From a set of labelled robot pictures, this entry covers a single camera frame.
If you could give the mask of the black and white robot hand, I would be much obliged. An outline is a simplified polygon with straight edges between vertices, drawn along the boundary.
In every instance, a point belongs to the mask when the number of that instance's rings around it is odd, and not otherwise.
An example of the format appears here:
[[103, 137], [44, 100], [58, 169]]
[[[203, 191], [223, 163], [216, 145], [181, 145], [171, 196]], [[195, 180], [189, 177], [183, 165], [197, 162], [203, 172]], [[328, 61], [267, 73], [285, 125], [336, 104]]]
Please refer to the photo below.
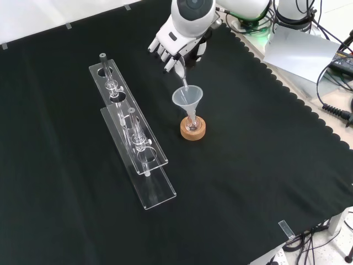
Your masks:
[[193, 21], [170, 15], [148, 47], [165, 63], [164, 72], [170, 72], [181, 59], [199, 62], [206, 51], [212, 31], [222, 24], [217, 13], [213, 18]]

